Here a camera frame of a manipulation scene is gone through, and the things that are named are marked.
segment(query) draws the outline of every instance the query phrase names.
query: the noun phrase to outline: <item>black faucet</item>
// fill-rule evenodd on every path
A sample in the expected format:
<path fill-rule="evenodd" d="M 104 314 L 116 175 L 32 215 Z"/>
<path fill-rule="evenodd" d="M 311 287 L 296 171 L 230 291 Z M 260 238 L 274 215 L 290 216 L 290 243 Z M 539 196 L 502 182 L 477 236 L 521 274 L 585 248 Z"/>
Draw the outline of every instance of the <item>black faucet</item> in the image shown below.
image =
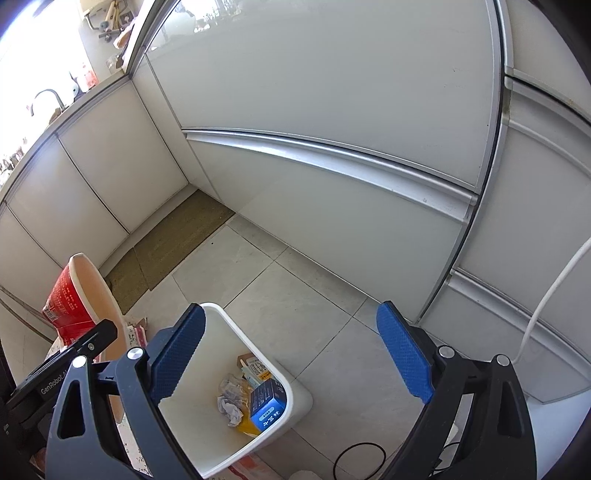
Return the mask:
<path fill-rule="evenodd" d="M 46 88 L 45 90 L 40 91 L 38 94 L 35 95 L 35 98 L 37 98 L 43 92 L 51 92 L 51 93 L 53 93 L 53 95 L 56 96 L 57 103 L 60 104 L 60 112 L 63 112 L 66 109 L 64 102 L 61 101 L 61 98 L 57 94 L 57 92 L 55 90 L 50 89 L 50 88 Z M 33 113 L 33 103 L 31 103 L 31 116 L 33 116 L 33 115 L 35 115 L 35 113 Z"/>

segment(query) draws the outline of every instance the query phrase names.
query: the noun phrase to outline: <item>white cable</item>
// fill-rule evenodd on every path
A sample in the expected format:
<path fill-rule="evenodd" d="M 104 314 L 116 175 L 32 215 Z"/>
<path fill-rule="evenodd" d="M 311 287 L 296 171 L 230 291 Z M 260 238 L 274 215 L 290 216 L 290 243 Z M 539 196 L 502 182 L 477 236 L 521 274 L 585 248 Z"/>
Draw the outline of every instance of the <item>white cable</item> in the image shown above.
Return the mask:
<path fill-rule="evenodd" d="M 527 324 L 527 328 L 525 329 L 523 338 L 521 339 L 521 346 L 519 347 L 519 352 L 513 360 L 514 364 L 517 363 L 521 358 L 521 355 L 523 354 L 523 350 L 525 348 L 525 344 L 527 343 L 527 340 L 530 339 L 531 332 L 534 329 L 536 322 L 538 321 L 538 317 L 540 316 L 542 309 L 548 303 L 548 300 L 550 299 L 552 294 L 558 289 L 558 287 L 560 287 L 560 284 L 563 282 L 566 276 L 571 272 L 571 270 L 575 267 L 579 260 L 583 258 L 585 253 L 589 251 L 590 248 L 591 238 L 589 238 L 583 245 L 581 245 L 581 248 L 579 248 L 577 252 L 573 255 L 573 258 L 569 260 L 569 262 L 566 264 L 566 267 L 563 268 L 562 272 L 560 272 L 560 275 L 556 277 L 556 280 L 554 280 L 554 283 L 552 283 L 552 286 L 546 292 L 546 295 L 544 295 L 540 300 L 540 303 L 538 303 L 538 306 L 534 310 L 534 314 L 530 318 L 530 322 Z"/>

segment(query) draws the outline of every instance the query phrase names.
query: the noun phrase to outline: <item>barcode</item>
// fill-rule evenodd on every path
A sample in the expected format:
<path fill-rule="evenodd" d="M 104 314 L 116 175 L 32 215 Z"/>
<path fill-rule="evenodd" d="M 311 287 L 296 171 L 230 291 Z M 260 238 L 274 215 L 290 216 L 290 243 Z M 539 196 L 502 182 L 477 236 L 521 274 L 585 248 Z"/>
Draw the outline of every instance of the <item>barcode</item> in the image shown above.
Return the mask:
<path fill-rule="evenodd" d="M 49 305 L 47 304 L 43 307 L 43 315 L 45 315 L 50 322 L 55 322 L 59 318 L 58 315 L 50 310 Z"/>

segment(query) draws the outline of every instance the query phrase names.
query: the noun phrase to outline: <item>black cable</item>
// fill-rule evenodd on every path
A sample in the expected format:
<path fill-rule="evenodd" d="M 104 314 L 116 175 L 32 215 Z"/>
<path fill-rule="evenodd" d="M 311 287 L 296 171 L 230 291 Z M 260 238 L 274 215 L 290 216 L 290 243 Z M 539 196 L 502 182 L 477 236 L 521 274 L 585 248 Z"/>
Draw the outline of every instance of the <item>black cable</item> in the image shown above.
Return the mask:
<path fill-rule="evenodd" d="M 377 448 L 379 448 L 379 449 L 382 451 L 382 455 L 384 456 L 384 460 L 382 460 L 382 463 L 380 463 L 380 464 L 379 464 L 379 467 L 377 467 L 377 468 L 376 468 L 376 469 L 375 469 L 373 472 L 371 472 L 371 473 L 369 474 L 369 476 L 367 476 L 367 477 L 366 477 L 366 478 L 364 478 L 363 480 L 369 480 L 369 479 L 370 479 L 370 478 L 372 478 L 372 477 L 373 477 L 373 476 L 374 476 L 376 473 L 378 473 L 378 472 L 379 472 L 379 469 L 381 469 L 381 468 L 384 466 L 384 464 L 386 463 L 386 460 L 387 460 L 387 458 L 388 458 L 388 455 L 386 454 L 386 450 L 384 450 L 384 449 L 382 448 L 382 446 L 381 446 L 381 445 L 378 445 L 377 443 L 373 443 L 373 442 L 360 442 L 360 443 L 355 443 L 355 445 L 351 445 L 350 447 L 347 447 L 345 450 L 343 450 L 343 451 L 342 451 L 342 452 L 339 454 L 339 456 L 336 458 L 336 460 L 335 460 L 335 463 L 334 463 L 334 465 L 333 465 L 333 478 L 334 478 L 335 480 L 339 480 L 339 479 L 337 479 L 337 478 L 336 478 L 336 464 L 337 464 L 337 463 L 339 463 L 339 460 L 340 460 L 340 458 L 341 458 L 341 457 L 342 457 L 342 456 L 343 456 L 345 453 L 347 453 L 349 450 L 352 450 L 352 449 L 354 449 L 355 447 L 358 447 L 358 446 L 360 446 L 360 445 L 372 445 L 372 446 L 374 446 L 374 447 L 377 447 Z"/>
<path fill-rule="evenodd" d="M 441 455 L 441 454 L 442 454 L 442 453 L 445 451 L 445 449 L 446 449 L 447 447 L 451 447 L 452 445 L 459 445 L 459 444 L 460 444 L 460 442 L 451 442 L 451 443 L 448 443 L 447 445 L 445 445 L 445 447 L 443 447 L 443 448 L 441 449 L 441 453 L 440 453 L 439 455 Z M 435 472 L 443 472 L 444 470 L 447 470 L 447 469 L 448 469 L 448 468 L 450 468 L 450 467 L 451 467 L 451 465 L 448 465 L 448 466 L 447 466 L 447 467 L 445 467 L 445 468 L 434 468 L 434 469 L 431 471 L 431 475 L 432 475 L 432 474 L 434 474 Z"/>

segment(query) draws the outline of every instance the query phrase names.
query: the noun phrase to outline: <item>trash can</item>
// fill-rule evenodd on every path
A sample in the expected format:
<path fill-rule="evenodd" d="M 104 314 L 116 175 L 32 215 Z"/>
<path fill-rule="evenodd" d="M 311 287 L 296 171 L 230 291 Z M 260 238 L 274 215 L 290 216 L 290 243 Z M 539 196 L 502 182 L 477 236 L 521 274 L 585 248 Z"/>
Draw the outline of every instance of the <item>trash can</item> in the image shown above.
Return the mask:
<path fill-rule="evenodd" d="M 293 427 L 310 411 L 312 396 L 281 365 L 262 353 L 219 305 L 201 306 L 206 315 L 205 334 L 173 395 L 164 398 L 158 408 L 199 474 L 210 478 Z M 256 438 L 229 427 L 216 401 L 221 380 L 229 373 L 242 375 L 236 359 L 249 351 L 265 364 L 287 395 L 283 415 Z"/>

